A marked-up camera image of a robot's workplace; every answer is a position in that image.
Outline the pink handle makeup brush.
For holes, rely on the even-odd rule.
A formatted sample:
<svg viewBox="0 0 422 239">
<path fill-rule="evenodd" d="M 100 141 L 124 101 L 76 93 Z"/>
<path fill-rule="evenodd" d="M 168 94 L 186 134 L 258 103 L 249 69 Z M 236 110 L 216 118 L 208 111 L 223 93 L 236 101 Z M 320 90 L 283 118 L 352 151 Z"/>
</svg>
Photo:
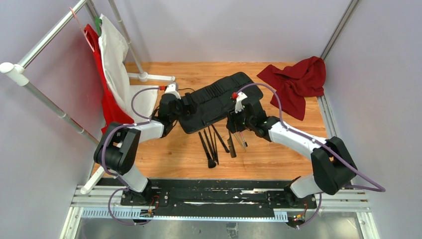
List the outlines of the pink handle makeup brush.
<svg viewBox="0 0 422 239">
<path fill-rule="evenodd" d="M 239 135 L 240 135 L 240 139 L 241 139 L 242 146 L 243 146 L 244 148 L 246 148 L 248 145 L 247 145 L 247 142 L 246 142 L 246 140 L 245 140 L 245 138 L 244 138 L 244 136 L 243 136 L 242 132 L 240 132 L 240 133 L 239 133 Z"/>
</svg>

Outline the black comb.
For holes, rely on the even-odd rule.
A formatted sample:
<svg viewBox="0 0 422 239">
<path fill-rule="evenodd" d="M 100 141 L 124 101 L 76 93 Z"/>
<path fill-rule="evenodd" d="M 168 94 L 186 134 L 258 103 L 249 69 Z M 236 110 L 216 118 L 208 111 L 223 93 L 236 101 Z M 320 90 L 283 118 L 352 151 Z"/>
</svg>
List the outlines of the black comb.
<svg viewBox="0 0 422 239">
<path fill-rule="evenodd" d="M 227 143 L 228 143 L 230 157 L 231 158 L 235 158 L 237 155 L 236 155 L 236 151 L 235 151 L 235 148 L 234 148 L 234 144 L 233 144 L 233 140 L 232 140 L 232 136 L 231 136 L 230 130 L 228 130 L 228 140 L 227 140 Z"/>
</svg>

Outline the black makeup brush roll case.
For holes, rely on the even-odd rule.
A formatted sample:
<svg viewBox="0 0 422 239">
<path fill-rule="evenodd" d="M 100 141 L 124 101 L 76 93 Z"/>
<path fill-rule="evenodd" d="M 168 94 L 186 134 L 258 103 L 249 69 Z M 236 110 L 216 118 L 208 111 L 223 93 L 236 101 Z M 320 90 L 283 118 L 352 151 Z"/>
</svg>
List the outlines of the black makeup brush roll case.
<svg viewBox="0 0 422 239">
<path fill-rule="evenodd" d="M 181 116 L 179 123 L 186 134 L 195 133 L 227 117 L 234 110 L 233 93 L 253 81 L 243 72 L 221 78 L 181 97 L 183 103 L 192 103 L 195 113 Z"/>
</svg>

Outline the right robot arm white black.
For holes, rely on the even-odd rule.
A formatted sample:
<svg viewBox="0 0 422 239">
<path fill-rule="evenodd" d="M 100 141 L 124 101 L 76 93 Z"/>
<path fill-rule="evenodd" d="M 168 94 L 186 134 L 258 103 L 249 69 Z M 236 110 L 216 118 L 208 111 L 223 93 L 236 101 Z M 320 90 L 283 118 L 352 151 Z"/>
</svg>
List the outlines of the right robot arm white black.
<svg viewBox="0 0 422 239">
<path fill-rule="evenodd" d="M 267 116 L 260 103 L 246 103 L 238 112 L 231 109 L 226 127 L 231 133 L 252 131 L 311 161 L 312 174 L 299 176 L 284 188 L 284 199 L 290 207 L 298 207 L 312 194 L 334 195 L 357 175 L 356 165 L 339 137 L 325 139 L 298 130 L 278 117 Z"/>
</svg>

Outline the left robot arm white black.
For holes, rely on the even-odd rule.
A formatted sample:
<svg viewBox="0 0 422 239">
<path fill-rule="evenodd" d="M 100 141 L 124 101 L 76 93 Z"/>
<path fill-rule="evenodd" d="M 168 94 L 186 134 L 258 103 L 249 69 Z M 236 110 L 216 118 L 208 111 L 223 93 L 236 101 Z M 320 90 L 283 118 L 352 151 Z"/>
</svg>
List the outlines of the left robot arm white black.
<svg viewBox="0 0 422 239">
<path fill-rule="evenodd" d="M 112 122 L 102 136 L 94 153 L 95 163 L 124 185 L 141 206 L 152 201 L 152 183 L 135 166 L 138 145 L 151 139 L 165 137 L 179 118 L 194 114 L 198 104 L 186 93 L 183 97 L 165 93 L 159 107 L 145 122 L 121 124 Z"/>
</svg>

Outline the thin black makeup brush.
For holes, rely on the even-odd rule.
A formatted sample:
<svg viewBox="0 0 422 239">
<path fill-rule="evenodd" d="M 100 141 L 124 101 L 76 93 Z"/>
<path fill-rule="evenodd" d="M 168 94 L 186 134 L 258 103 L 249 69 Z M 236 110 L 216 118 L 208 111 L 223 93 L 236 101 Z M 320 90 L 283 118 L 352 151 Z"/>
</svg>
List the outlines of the thin black makeup brush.
<svg viewBox="0 0 422 239">
<path fill-rule="evenodd" d="M 203 133 L 207 142 L 209 155 L 211 157 L 211 160 L 209 161 L 209 168 L 214 168 L 217 165 L 217 161 L 216 161 L 215 149 L 213 147 L 213 142 L 212 142 L 212 139 L 208 137 L 208 134 L 205 129 L 203 130 Z"/>
</svg>

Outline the white hanging cloth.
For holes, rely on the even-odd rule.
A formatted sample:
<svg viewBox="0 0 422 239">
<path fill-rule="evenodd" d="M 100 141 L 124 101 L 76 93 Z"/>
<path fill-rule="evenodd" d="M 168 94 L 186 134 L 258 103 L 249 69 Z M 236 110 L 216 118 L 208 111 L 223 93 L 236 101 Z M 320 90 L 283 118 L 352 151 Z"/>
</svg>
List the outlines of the white hanging cloth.
<svg viewBox="0 0 422 239">
<path fill-rule="evenodd" d="M 135 123 L 151 116 L 158 90 L 153 86 L 131 85 L 124 60 L 128 45 L 111 21 L 101 14 L 101 36 L 98 39 L 106 84 L 119 106 Z"/>
</svg>

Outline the dark red cloth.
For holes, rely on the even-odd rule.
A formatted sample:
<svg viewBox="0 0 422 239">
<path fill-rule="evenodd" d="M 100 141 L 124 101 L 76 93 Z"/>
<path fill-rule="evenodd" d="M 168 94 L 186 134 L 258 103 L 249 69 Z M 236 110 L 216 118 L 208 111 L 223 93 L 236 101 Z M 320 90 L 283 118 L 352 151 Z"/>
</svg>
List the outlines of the dark red cloth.
<svg viewBox="0 0 422 239">
<path fill-rule="evenodd" d="M 305 98 L 324 95 L 326 66 L 322 58 L 313 56 L 284 69 L 268 65 L 257 77 L 276 90 L 283 112 L 304 120 Z"/>
</svg>

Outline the red hanging garment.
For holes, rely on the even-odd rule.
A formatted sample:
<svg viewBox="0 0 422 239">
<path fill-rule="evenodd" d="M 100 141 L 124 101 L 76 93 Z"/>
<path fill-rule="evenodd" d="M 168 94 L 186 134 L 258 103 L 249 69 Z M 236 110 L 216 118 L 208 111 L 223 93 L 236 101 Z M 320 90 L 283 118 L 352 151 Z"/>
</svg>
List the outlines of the red hanging garment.
<svg viewBox="0 0 422 239">
<path fill-rule="evenodd" d="M 104 91 L 104 94 L 102 97 L 102 109 L 103 109 L 103 116 L 105 119 L 105 126 L 101 129 L 102 133 L 106 132 L 108 125 L 112 122 L 134 123 L 134 120 L 118 106 L 111 90 L 107 86 L 107 81 L 106 81 L 106 78 L 104 76 L 104 71 L 103 71 L 98 34 L 89 24 L 85 26 L 84 33 L 87 35 L 87 39 L 94 49 L 93 57 L 96 64 L 97 72 L 100 77 L 101 85 Z"/>
</svg>

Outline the large black powder brush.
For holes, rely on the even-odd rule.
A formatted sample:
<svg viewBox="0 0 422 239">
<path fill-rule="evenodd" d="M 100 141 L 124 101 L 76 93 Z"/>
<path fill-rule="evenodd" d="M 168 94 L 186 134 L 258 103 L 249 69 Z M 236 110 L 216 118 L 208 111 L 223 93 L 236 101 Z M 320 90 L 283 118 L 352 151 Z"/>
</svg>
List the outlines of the large black powder brush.
<svg viewBox="0 0 422 239">
<path fill-rule="evenodd" d="M 204 138 L 203 138 L 201 132 L 198 132 L 198 134 L 199 134 L 199 137 L 200 137 L 201 144 L 203 146 L 204 152 L 205 152 L 206 157 L 207 157 L 208 168 L 215 168 L 216 167 L 216 162 L 212 159 L 212 157 L 211 157 L 211 155 L 210 155 L 210 153 L 208 151 L 208 148 L 206 146 L 206 143 L 204 141 Z"/>
</svg>

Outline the pink hanger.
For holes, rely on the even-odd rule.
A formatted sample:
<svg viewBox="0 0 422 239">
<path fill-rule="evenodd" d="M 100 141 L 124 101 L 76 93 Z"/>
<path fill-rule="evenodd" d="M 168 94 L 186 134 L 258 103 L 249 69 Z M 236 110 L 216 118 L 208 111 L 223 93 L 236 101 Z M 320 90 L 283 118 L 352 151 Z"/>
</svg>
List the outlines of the pink hanger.
<svg viewBox="0 0 422 239">
<path fill-rule="evenodd" d="M 70 7 L 70 12 L 72 13 L 73 18 L 76 20 L 76 22 L 77 22 L 77 24 L 78 24 L 78 27 L 79 27 L 79 29 L 80 29 L 80 32 L 82 33 L 82 35 L 83 35 L 83 36 L 84 36 L 84 38 L 85 38 L 85 41 L 86 41 L 86 42 L 87 42 L 87 44 L 89 45 L 89 47 L 90 47 L 91 51 L 94 53 L 95 49 L 94 49 L 94 47 L 92 46 L 92 44 L 90 43 L 90 41 L 89 41 L 89 39 L 88 39 L 88 37 L 87 37 L 87 33 L 86 33 L 86 32 L 84 31 L 84 29 L 82 28 L 82 25 L 81 25 L 81 23 L 80 23 L 80 21 L 79 21 L 79 19 L 78 19 L 77 15 L 76 15 L 76 13 L 75 13 L 75 11 L 74 11 L 74 9 L 73 9 L 72 7 Z"/>
</svg>

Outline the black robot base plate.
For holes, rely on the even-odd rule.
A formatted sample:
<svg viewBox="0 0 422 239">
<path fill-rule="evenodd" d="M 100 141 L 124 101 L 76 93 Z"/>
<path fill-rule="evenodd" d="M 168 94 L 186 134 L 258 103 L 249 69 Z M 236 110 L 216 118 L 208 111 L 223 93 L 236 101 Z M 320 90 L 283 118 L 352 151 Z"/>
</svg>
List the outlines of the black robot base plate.
<svg viewBox="0 0 422 239">
<path fill-rule="evenodd" d="M 126 192 L 112 179 L 100 181 L 102 186 L 117 186 L 118 192 L 108 193 L 106 209 L 118 217 L 119 209 L 140 209 L 145 217 L 199 219 L 269 219 L 276 209 L 305 212 L 315 209 L 315 196 L 310 195 L 290 204 L 284 191 L 284 180 L 213 180 L 213 179 L 151 179 L 152 197 L 148 201 Z"/>
</svg>

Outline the aluminium rail frame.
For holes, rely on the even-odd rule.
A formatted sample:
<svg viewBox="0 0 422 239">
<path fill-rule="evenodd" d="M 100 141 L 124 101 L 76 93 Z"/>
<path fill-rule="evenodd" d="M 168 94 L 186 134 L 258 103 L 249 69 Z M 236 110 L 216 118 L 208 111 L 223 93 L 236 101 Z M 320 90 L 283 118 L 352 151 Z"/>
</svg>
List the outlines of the aluminium rail frame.
<svg viewBox="0 0 422 239">
<path fill-rule="evenodd" d="M 102 180 L 78 186 L 63 239 L 377 239 L 362 190 L 307 196 L 291 207 L 285 181 L 154 179 L 147 201 Z"/>
</svg>

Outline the right corner aluminium post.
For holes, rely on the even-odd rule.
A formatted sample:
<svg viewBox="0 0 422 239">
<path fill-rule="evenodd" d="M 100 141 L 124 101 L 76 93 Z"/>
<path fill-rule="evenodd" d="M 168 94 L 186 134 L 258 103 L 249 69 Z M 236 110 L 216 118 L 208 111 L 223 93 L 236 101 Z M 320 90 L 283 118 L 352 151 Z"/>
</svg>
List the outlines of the right corner aluminium post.
<svg viewBox="0 0 422 239">
<path fill-rule="evenodd" d="M 335 27 L 331 37 L 329 38 L 325 48 L 323 49 L 320 58 L 324 61 L 327 59 L 328 55 L 330 54 L 333 46 L 337 42 L 338 38 L 340 37 L 341 33 L 345 29 L 346 25 L 348 24 L 349 20 L 352 18 L 356 8 L 360 4 L 360 0 L 350 0 L 349 4 L 344 11 L 343 15 L 341 16 L 337 26 Z"/>
</svg>

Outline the silver clothes rack frame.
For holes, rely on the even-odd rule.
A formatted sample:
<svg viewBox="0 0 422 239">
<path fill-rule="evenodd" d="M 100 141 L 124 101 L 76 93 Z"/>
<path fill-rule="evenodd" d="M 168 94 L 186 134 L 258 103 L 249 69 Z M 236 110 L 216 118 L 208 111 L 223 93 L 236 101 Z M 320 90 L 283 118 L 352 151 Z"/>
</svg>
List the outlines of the silver clothes rack frame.
<svg viewBox="0 0 422 239">
<path fill-rule="evenodd" d="M 0 194 L 69 193 L 93 168 L 103 94 L 81 26 L 98 16 L 95 0 L 3 0 L 0 61 L 23 74 L 63 112 L 0 76 Z"/>
</svg>

